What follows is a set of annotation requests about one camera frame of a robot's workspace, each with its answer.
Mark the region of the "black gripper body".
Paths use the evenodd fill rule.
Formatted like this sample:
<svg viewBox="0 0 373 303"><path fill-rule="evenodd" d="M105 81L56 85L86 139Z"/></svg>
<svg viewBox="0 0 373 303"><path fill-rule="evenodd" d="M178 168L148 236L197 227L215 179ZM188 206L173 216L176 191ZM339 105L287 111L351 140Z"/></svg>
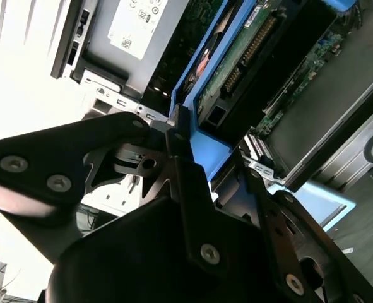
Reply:
<svg viewBox="0 0 373 303"><path fill-rule="evenodd" d="M281 302L259 230L215 210L225 274L187 257L181 209L161 198L76 241L59 258L46 302Z"/></svg>

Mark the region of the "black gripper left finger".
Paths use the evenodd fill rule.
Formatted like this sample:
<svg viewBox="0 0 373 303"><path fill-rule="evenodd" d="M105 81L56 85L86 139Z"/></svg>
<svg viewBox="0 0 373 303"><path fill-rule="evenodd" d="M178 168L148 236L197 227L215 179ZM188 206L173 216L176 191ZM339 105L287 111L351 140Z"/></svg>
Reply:
<svg viewBox="0 0 373 303"><path fill-rule="evenodd" d="M172 120L160 131L119 112L1 139L0 211L59 227L73 219L84 195L127 174L140 176L142 206L161 198L177 203L188 259L223 276L215 234L203 222L215 207L192 155L190 111L179 106Z"/></svg>

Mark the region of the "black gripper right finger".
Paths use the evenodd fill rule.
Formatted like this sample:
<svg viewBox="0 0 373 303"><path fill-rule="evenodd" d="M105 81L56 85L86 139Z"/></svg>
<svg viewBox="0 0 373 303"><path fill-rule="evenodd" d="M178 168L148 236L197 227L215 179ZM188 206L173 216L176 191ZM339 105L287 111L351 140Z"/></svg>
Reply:
<svg viewBox="0 0 373 303"><path fill-rule="evenodd" d="M286 191L270 194L240 151L235 168L254 196L273 283L283 302L373 302L373 286Z"/></svg>

